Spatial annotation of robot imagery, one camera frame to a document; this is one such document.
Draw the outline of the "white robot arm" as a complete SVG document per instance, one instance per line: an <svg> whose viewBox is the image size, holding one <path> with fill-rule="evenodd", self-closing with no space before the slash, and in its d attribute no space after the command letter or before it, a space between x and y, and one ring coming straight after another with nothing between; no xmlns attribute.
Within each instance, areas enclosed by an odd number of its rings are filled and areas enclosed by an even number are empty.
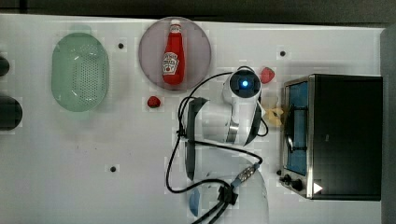
<svg viewBox="0 0 396 224"><path fill-rule="evenodd" d="M262 124L261 90L255 72L241 66L223 83L221 102L191 94L179 111L192 224L268 223L262 157L245 149Z"/></svg>

